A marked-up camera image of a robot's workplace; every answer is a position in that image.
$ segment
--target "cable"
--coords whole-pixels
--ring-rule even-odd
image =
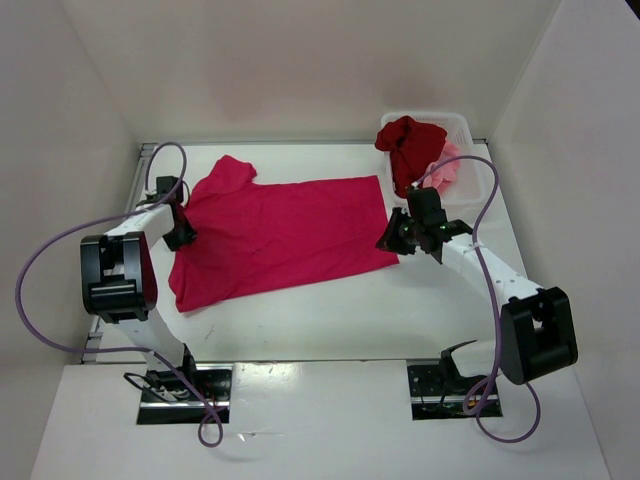
[[[144,385],[144,384],[143,385],[137,384],[135,380],[133,380],[133,377],[141,379],[143,382],[147,383],[149,386],[147,387],[147,385]],[[153,389],[156,387],[153,386],[153,382],[151,382],[151,379],[146,375],[139,375],[133,372],[126,372],[124,375],[122,375],[122,378],[124,378],[127,382],[129,382],[131,385],[133,385],[135,388],[137,388],[141,392],[148,393],[149,395],[154,397],[156,400],[160,400],[161,402],[164,402],[164,403],[168,402],[166,398],[162,397],[161,395],[153,391]]]
[[[422,389],[420,388],[420,383],[417,384],[418,386],[418,393],[420,394],[420,399],[422,400],[422,409],[426,412],[429,413],[433,413],[433,412],[437,412],[438,410],[440,410],[442,408],[442,405],[444,405],[444,399],[447,397],[447,382],[444,381],[442,383],[442,395],[440,395],[440,400],[438,400],[438,403],[436,404],[435,407],[433,408],[429,408],[429,407],[425,407],[424,406],[424,397],[422,396]]]
[[[500,177],[498,175],[498,170],[489,160],[487,160],[486,158],[478,157],[476,155],[458,155],[456,157],[448,158],[447,160],[436,165],[436,167],[433,170],[429,172],[425,172],[424,175],[422,175],[422,177],[420,177],[418,180],[413,182],[412,185],[419,188],[420,185],[422,185],[422,182],[424,181],[424,179],[427,178],[427,176],[431,175],[433,172],[442,168],[446,164],[455,162],[456,160],[475,160],[475,161],[484,163],[493,172],[494,181],[493,181],[493,188],[491,189],[491,194],[489,195],[489,198],[487,199],[484,206],[480,210],[480,213],[478,214],[478,218],[476,218],[476,221],[473,224],[473,233],[471,234],[471,238],[473,243],[476,244],[478,242],[478,228],[480,227],[480,223],[484,219],[484,216],[486,215],[487,210],[489,210],[491,203],[493,202],[496,194],[498,193],[498,186],[500,184]],[[485,281],[487,282],[487,288],[489,289],[489,297],[491,298],[491,309],[493,311],[493,321],[495,325],[496,346],[495,346],[493,366],[491,368],[491,373],[489,374],[489,376],[483,378],[478,383],[476,383],[467,392],[467,394],[464,397],[464,401],[462,403],[462,411],[468,416],[475,415],[476,423],[489,438],[495,440],[496,442],[501,442],[501,443],[518,443],[526,440],[527,438],[529,438],[531,435],[534,434],[534,432],[538,428],[538,425],[540,424],[540,418],[542,416],[540,399],[538,398],[538,395],[536,394],[533,387],[528,382],[525,383],[525,385],[531,392],[531,395],[533,396],[533,400],[536,404],[536,418],[531,428],[524,435],[517,438],[512,438],[512,439],[497,437],[494,434],[487,431],[487,429],[484,427],[484,425],[482,425],[482,422],[480,420],[480,413],[482,412],[482,410],[484,410],[486,406],[488,406],[489,395],[491,395],[491,392],[493,391],[493,387],[496,384],[496,378],[498,377],[498,369],[500,368],[500,361],[502,360],[502,330],[500,328],[500,306],[498,305],[498,298],[496,295],[495,288],[493,286],[493,280],[491,280],[491,274],[489,272],[489,268],[487,267],[487,263],[484,259],[484,255],[482,255],[482,249],[475,248],[474,250],[476,252],[476,255],[478,256],[478,261],[480,262],[480,267],[482,268],[482,273],[484,275]],[[480,396],[480,400],[478,400],[478,402],[473,407],[470,407],[469,402],[471,401],[471,397],[473,397],[476,394],[476,392],[480,390],[482,387],[485,387],[485,389],[484,389],[484,392],[482,392],[482,395]]]
[[[178,150],[180,150],[180,153],[182,155],[182,170],[180,171],[179,179],[180,179],[180,181],[183,180],[184,174],[185,174],[185,172],[187,170],[187,153],[184,151],[184,148],[179,143],[176,143],[176,142],[165,142],[165,143],[163,143],[161,145],[158,145],[156,150],[151,155],[151,158],[149,159],[149,164],[147,165],[147,171],[146,171],[146,174],[145,174],[145,188],[146,189],[148,189],[149,171],[151,170],[151,165],[153,164],[153,161],[155,160],[155,158],[158,155],[158,153],[162,149],[164,149],[164,148],[166,148],[168,146],[173,146],[173,147],[176,147]],[[79,232],[80,230],[84,230],[85,228],[93,227],[93,226],[99,225],[101,223],[112,222],[114,220],[123,220],[125,218],[129,218],[129,217],[133,217],[135,215],[141,215],[143,213],[146,213],[147,211],[152,210],[152,209],[162,205],[163,203],[165,203],[169,198],[171,198],[176,193],[176,191],[178,190],[179,186],[180,186],[180,182],[177,182],[173,186],[173,188],[169,191],[169,193],[167,193],[164,197],[162,197],[158,202],[154,203],[153,205],[149,206],[148,208],[146,208],[144,210],[134,210],[134,211],[131,211],[131,212],[120,214],[120,215],[111,215],[111,216],[108,216],[108,217],[100,218],[98,220],[93,220],[91,222],[83,223],[81,225],[77,225],[77,226],[72,227],[72,228],[70,228],[68,230],[65,230],[65,231],[59,233],[58,235],[55,235],[54,237],[50,238],[46,242],[44,242],[42,245],[40,245],[40,247],[38,247],[36,249],[35,252],[33,252],[31,257],[29,257],[27,259],[27,261],[25,262],[24,266],[20,270],[20,273],[18,274],[18,278],[16,279],[16,287],[15,287],[15,303],[16,303],[16,310],[18,311],[18,316],[22,320],[22,323],[24,324],[25,328],[34,337],[36,337],[38,340],[40,340],[42,343],[44,343],[45,345],[47,345],[47,346],[49,346],[51,348],[55,348],[56,350],[61,350],[63,352],[74,353],[74,354],[79,354],[79,355],[84,355],[84,354],[87,354],[87,353],[121,353],[121,352],[151,353],[154,357],[156,357],[164,365],[166,365],[166,367],[169,370],[171,370],[171,372],[176,376],[176,378],[178,378],[178,380],[180,380],[184,384],[184,386],[187,388],[187,390],[189,390],[193,395],[195,395],[195,397],[198,400],[200,400],[204,404],[204,407],[205,407],[205,409],[207,411],[207,414],[204,416],[204,418],[200,422],[200,425],[198,426],[198,440],[200,440],[200,443],[202,443],[205,447],[213,448],[213,447],[217,447],[218,445],[220,445],[220,443],[222,442],[222,437],[223,437],[222,421],[220,420],[220,417],[218,415],[218,410],[213,405],[211,405],[205,399],[205,397],[202,396],[200,394],[200,392],[198,392],[198,390],[195,388],[195,386],[193,386],[186,379],[186,377],[183,375],[183,373],[180,372],[176,367],[174,367],[171,364],[171,362],[169,362],[165,357],[160,355],[158,352],[152,351],[151,349],[144,348],[144,347],[76,348],[76,347],[69,347],[69,346],[66,346],[66,345],[61,345],[61,344],[59,344],[57,342],[54,342],[53,340],[48,339],[42,333],[40,333],[40,331],[29,320],[29,317],[27,316],[27,313],[25,312],[24,305],[23,305],[23,302],[22,302],[22,286],[24,284],[24,279],[25,279],[25,277],[27,275],[27,272],[29,271],[29,269],[31,268],[33,263],[38,259],[38,257],[40,255],[42,255],[42,253],[47,248],[49,248],[51,245],[53,245],[54,243],[58,242],[59,240],[62,240],[65,237],[68,237],[69,235],[71,235],[73,233]],[[204,426],[207,423],[209,423],[211,420],[213,420],[216,423],[216,425],[218,426],[218,439],[215,442],[208,442],[202,436],[202,432],[203,432]]]
[[[185,207],[188,207],[189,202],[191,201],[191,187],[189,186],[186,180],[183,180],[182,183],[184,183],[184,186],[187,188],[187,193],[189,194],[189,196],[187,197],[187,201],[184,204]]]

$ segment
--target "pink cloth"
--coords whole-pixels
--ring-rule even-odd
[[[460,155],[460,149],[453,143],[447,141],[444,144],[440,158],[438,158],[436,162],[431,163],[427,167],[426,171],[430,172],[444,160],[451,157],[457,157],[458,155]],[[454,160],[425,178],[422,182],[422,186],[434,187],[438,190],[438,193],[442,195],[453,182],[458,180],[458,174],[456,173],[458,168],[460,168],[460,160]]]
[[[375,248],[387,225],[377,177],[256,185],[255,176],[224,156],[194,188],[185,213],[198,237],[169,276],[179,311],[398,263]]]

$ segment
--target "purple cable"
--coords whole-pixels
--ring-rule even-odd
[[[493,172],[494,182],[493,182],[493,188],[491,189],[491,194],[489,195],[489,198],[487,199],[486,203],[482,207],[482,210],[480,210],[480,213],[478,214],[478,218],[473,224],[473,233],[471,235],[471,238],[473,243],[476,244],[478,242],[478,228],[480,227],[480,222],[482,222],[484,216],[487,213],[487,210],[489,210],[489,207],[491,206],[491,202],[493,202],[496,196],[496,193],[498,193],[498,185],[500,184],[498,170],[489,160],[487,160],[486,158],[478,157],[476,155],[459,155],[457,157],[448,158],[442,163],[437,164],[433,170],[425,172],[425,174],[422,175],[422,177],[420,177],[418,180],[413,182],[412,185],[417,185],[419,187],[424,181],[424,179],[427,178],[429,175],[431,175],[433,172],[435,172],[436,170],[438,170],[439,168],[443,167],[448,163],[455,162],[456,160],[476,160],[478,162],[482,162],[485,165],[487,165]],[[542,410],[540,407],[540,399],[538,398],[538,395],[536,394],[535,390],[529,383],[525,383],[525,385],[531,392],[531,395],[533,396],[533,400],[535,401],[536,418],[531,428],[524,435],[517,438],[512,438],[512,439],[500,438],[495,436],[491,432],[489,432],[484,427],[484,425],[482,425],[482,422],[480,421],[480,413],[482,412],[482,410],[484,410],[485,407],[489,405],[490,402],[488,398],[489,398],[489,395],[491,395],[491,392],[493,391],[493,387],[496,384],[496,378],[498,377],[498,369],[500,368],[500,361],[502,359],[502,330],[500,328],[500,306],[498,305],[498,298],[496,296],[496,291],[493,286],[493,280],[491,280],[491,274],[489,273],[489,268],[487,267],[487,262],[485,261],[484,255],[482,255],[482,251],[480,248],[476,248],[475,252],[478,255],[478,261],[480,262],[480,267],[482,268],[482,273],[484,275],[485,281],[487,282],[487,288],[489,289],[489,297],[491,298],[491,309],[493,310],[493,320],[495,325],[496,347],[495,347],[495,353],[493,357],[493,366],[491,368],[491,373],[489,374],[489,376],[483,378],[478,383],[476,383],[467,392],[467,394],[464,397],[464,401],[462,403],[462,411],[469,416],[475,415],[476,423],[480,427],[480,430],[482,430],[489,438],[501,443],[519,443],[526,440],[527,438],[529,438],[531,435],[534,434],[534,432],[538,428],[538,425],[540,424],[540,417],[542,415]],[[473,408],[469,407],[469,402],[471,401],[471,397],[473,397],[475,393],[482,387],[485,387],[485,389],[480,397],[480,400],[478,400],[478,402],[475,404]]]
[[[40,247],[38,247],[38,249],[25,262],[24,266],[20,270],[20,273],[18,274],[18,278],[16,280],[16,288],[15,288],[16,310],[18,311],[18,316],[22,320],[22,323],[24,324],[26,329],[29,330],[29,332],[34,337],[36,337],[38,340],[40,340],[42,343],[44,343],[45,345],[48,345],[51,348],[55,348],[56,350],[61,350],[63,352],[75,353],[75,354],[80,354],[80,355],[83,355],[83,354],[86,354],[86,353],[119,353],[119,352],[140,352],[140,353],[151,353],[151,354],[153,354],[154,357],[156,357],[158,360],[160,360],[162,363],[164,363],[167,366],[167,368],[169,368],[169,370],[171,370],[171,372],[184,384],[184,386],[198,400],[200,400],[203,403],[203,405],[205,407],[205,410],[207,411],[207,414],[204,416],[204,418],[200,422],[200,425],[198,426],[198,440],[200,440],[200,443],[202,443],[205,447],[213,448],[213,447],[217,447],[218,445],[220,445],[220,443],[222,442],[222,437],[223,437],[222,421],[220,420],[220,417],[218,415],[218,409],[216,409],[213,405],[211,405],[207,401],[207,399],[205,399],[204,396],[186,379],[186,377],[182,374],[182,372],[180,372],[177,368],[175,368],[173,365],[171,365],[171,363],[166,358],[164,358],[159,353],[154,352],[151,349],[144,348],[144,347],[76,348],[76,347],[68,347],[66,345],[61,345],[59,343],[54,342],[53,340],[48,339],[47,337],[42,335],[36,329],[36,327],[31,323],[31,321],[27,317],[27,314],[26,314],[26,312],[24,310],[24,305],[22,303],[22,285],[24,283],[24,278],[27,275],[27,272],[29,271],[29,268],[31,268],[31,266],[36,261],[36,259],[47,248],[49,248],[51,245],[56,243],[58,240],[62,240],[63,238],[71,235],[72,233],[78,232],[80,230],[84,230],[85,228],[93,227],[95,225],[99,225],[101,223],[112,222],[114,220],[123,220],[125,218],[133,217],[135,215],[141,215],[143,213],[146,213],[148,210],[152,210],[152,209],[154,209],[156,207],[159,207],[163,203],[166,203],[166,201],[180,187],[180,183],[181,183],[182,179],[184,178],[185,172],[187,171],[187,153],[184,151],[184,148],[182,147],[182,145],[180,145],[179,143],[175,143],[175,142],[165,142],[165,143],[163,143],[161,145],[158,145],[156,150],[151,155],[151,158],[149,159],[149,165],[147,165],[147,172],[146,172],[146,175],[145,175],[145,185],[146,185],[146,184],[148,184],[149,170],[151,169],[151,164],[155,160],[158,152],[160,152],[160,150],[162,150],[163,148],[168,147],[168,146],[176,147],[178,150],[180,150],[180,153],[182,154],[182,170],[181,170],[180,176],[179,176],[179,180],[180,181],[177,182],[176,185],[174,185],[174,187],[169,191],[169,193],[167,193],[158,202],[154,203],[153,205],[151,205],[149,208],[147,208],[145,210],[134,210],[134,211],[131,211],[131,212],[120,214],[120,215],[111,215],[109,217],[104,217],[104,218],[100,218],[98,220],[93,220],[91,222],[83,223],[82,225],[78,225],[76,227],[73,227],[73,228],[70,228],[68,230],[65,230],[62,233],[59,233],[58,235],[50,238],[49,240],[44,242],[42,245],[40,245]],[[207,442],[204,439],[204,437],[202,436],[202,431],[204,429],[204,426],[207,423],[209,423],[211,420],[215,421],[216,425],[218,426],[218,439],[215,442]]]

